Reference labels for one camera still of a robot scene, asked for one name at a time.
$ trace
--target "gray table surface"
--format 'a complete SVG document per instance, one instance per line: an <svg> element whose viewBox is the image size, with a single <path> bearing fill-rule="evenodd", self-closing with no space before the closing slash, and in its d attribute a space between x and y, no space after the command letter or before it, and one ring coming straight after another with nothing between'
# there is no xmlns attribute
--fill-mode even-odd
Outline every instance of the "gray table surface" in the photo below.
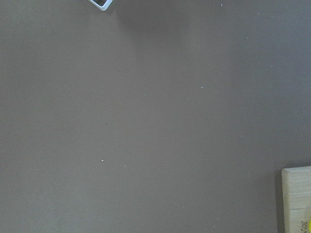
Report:
<svg viewBox="0 0 311 233"><path fill-rule="evenodd" d="M1 0L0 233L283 233L310 75L309 0Z"/></svg>

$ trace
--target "gray surface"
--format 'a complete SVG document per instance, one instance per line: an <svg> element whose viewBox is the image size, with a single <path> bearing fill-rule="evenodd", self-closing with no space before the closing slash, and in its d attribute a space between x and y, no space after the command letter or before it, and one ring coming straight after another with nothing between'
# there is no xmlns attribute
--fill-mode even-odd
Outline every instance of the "gray surface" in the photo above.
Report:
<svg viewBox="0 0 311 233"><path fill-rule="evenodd" d="M310 22L309 0L0 1L0 232L282 233Z"/></svg>

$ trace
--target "dark gray background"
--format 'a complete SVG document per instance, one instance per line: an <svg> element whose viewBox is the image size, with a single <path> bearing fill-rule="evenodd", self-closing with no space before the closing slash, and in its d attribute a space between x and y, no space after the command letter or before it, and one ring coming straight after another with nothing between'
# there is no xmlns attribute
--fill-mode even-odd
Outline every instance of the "dark gray background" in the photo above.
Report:
<svg viewBox="0 0 311 233"><path fill-rule="evenodd" d="M1 0L0 232L284 232L310 73L309 0Z"/></svg>

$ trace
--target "wooden block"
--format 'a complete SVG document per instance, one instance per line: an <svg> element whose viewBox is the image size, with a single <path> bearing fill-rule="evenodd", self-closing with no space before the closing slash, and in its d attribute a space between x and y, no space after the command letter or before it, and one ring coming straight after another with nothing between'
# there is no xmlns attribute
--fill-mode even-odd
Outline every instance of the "wooden block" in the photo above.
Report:
<svg viewBox="0 0 311 233"><path fill-rule="evenodd" d="M282 170L285 233L310 233L311 166Z"/></svg>

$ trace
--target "white plastic object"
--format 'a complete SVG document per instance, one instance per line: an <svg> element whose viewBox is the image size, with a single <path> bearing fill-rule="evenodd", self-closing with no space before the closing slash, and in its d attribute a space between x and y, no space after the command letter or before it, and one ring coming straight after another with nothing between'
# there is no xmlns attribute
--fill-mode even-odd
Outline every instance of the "white plastic object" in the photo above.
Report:
<svg viewBox="0 0 311 233"><path fill-rule="evenodd" d="M112 0L106 0L104 4L100 4L98 2L103 2L103 0L89 0L91 3L93 3L97 8L99 8L102 11L107 10L108 6L111 4Z"/></svg>

